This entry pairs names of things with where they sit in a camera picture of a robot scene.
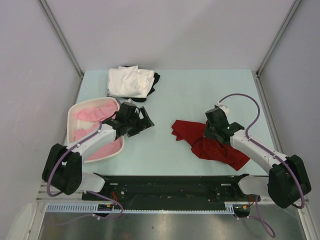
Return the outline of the red t-shirt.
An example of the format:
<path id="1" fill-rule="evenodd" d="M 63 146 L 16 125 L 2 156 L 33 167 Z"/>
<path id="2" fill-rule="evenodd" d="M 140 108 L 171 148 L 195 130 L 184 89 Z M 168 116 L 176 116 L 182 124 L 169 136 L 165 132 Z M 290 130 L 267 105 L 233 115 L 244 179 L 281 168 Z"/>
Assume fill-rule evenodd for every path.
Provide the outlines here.
<path id="1" fill-rule="evenodd" d="M 200 122 L 176 120 L 171 126 L 171 134 L 177 141 L 184 140 L 194 155 L 200 159 L 218 161 L 240 170 L 250 158 L 242 152 L 217 140 L 205 137 L 206 125 Z"/>

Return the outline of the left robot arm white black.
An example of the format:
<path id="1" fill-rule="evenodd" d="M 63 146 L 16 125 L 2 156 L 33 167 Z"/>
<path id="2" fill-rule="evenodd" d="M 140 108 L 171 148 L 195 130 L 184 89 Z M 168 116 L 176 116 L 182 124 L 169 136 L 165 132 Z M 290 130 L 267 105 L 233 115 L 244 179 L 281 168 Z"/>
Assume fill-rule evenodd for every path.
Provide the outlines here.
<path id="1" fill-rule="evenodd" d="M 119 110 L 100 121 L 92 133 L 73 144 L 53 145 L 42 172 L 42 179 L 47 183 L 47 194 L 56 197 L 82 191 L 93 193 L 100 200 L 107 199 L 111 188 L 102 176 L 83 172 L 85 161 L 100 148 L 122 136 L 132 137 L 153 126 L 143 106 L 123 102 Z"/>

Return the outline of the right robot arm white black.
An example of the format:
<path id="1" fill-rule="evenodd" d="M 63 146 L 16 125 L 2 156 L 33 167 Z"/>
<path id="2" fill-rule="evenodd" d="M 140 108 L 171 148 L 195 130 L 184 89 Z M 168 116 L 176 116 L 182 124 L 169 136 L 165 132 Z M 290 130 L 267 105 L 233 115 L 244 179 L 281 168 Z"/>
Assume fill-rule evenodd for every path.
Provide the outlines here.
<path id="1" fill-rule="evenodd" d="M 269 150 L 254 140 L 237 122 L 229 123 L 227 115 L 218 106 L 205 113 L 207 118 L 205 137 L 235 149 L 258 164 L 267 176 L 244 174 L 230 188 L 231 196 L 242 201 L 248 195 L 269 197 L 285 209 L 296 201 L 304 201 L 311 191 L 311 184 L 303 160 Z"/>

